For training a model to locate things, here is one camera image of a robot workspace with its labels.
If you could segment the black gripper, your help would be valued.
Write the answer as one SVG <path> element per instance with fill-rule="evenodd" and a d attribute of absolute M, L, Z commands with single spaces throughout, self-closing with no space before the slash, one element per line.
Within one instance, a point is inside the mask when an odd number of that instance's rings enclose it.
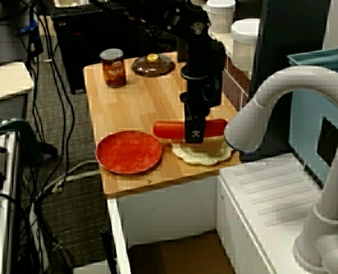
<path fill-rule="evenodd" d="M 222 77 L 206 75 L 200 77 L 182 74 L 187 81 L 187 91 L 180 94 L 185 113 L 186 143 L 202 143 L 204 139 L 204 119 L 210 108 L 220 105 L 222 97 Z"/>

